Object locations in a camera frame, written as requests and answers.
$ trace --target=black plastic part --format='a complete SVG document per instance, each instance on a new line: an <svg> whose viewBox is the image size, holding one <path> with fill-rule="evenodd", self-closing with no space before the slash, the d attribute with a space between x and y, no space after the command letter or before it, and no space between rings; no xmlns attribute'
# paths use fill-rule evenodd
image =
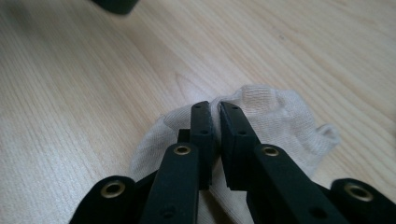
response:
<svg viewBox="0 0 396 224"><path fill-rule="evenodd" d="M92 0L99 7L115 14L126 15L132 11L138 0Z"/></svg>
<svg viewBox="0 0 396 224"><path fill-rule="evenodd" d="M249 160L260 141L239 106L222 102L220 123L221 160L227 186L232 190L248 190Z"/></svg>
<svg viewBox="0 0 396 224"><path fill-rule="evenodd" d="M198 162L198 148L193 144L179 143L166 149L139 223L196 222Z"/></svg>
<svg viewBox="0 0 396 224"><path fill-rule="evenodd" d="M199 189L209 189L212 185L212 166L215 159L215 136L207 101L191 107L190 143L199 148Z"/></svg>
<svg viewBox="0 0 396 224"><path fill-rule="evenodd" d="M251 206L262 209L268 202L275 213L274 223L347 223L347 220L321 190L280 147L258 145L254 149L251 171ZM254 212L264 220L265 211Z"/></svg>
<svg viewBox="0 0 396 224"><path fill-rule="evenodd" d="M178 130L177 136L178 143L189 143L190 142L190 129L180 129Z"/></svg>
<svg viewBox="0 0 396 224"><path fill-rule="evenodd" d="M125 215L125 223L138 223L140 220L156 175L157 171L136 182L134 199Z"/></svg>
<svg viewBox="0 0 396 224"><path fill-rule="evenodd" d="M106 188L109 183L117 183L113 187ZM120 190L117 188L124 186L123 192L112 198L102 196L103 189L109 191ZM70 223L124 223L127 211L134 202L135 183L131 178L125 176L110 176L99 181L90 192L84 197Z"/></svg>
<svg viewBox="0 0 396 224"><path fill-rule="evenodd" d="M335 180L329 198L351 223L396 223L396 204L359 180Z"/></svg>

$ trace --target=light wood surface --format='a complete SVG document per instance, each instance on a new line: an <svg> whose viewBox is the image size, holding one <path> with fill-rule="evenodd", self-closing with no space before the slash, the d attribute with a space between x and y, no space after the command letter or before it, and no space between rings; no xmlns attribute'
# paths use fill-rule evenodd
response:
<svg viewBox="0 0 396 224"><path fill-rule="evenodd" d="M0 0L0 223L66 223L172 109L294 89L342 143L314 180L396 201L396 2Z"/></svg>

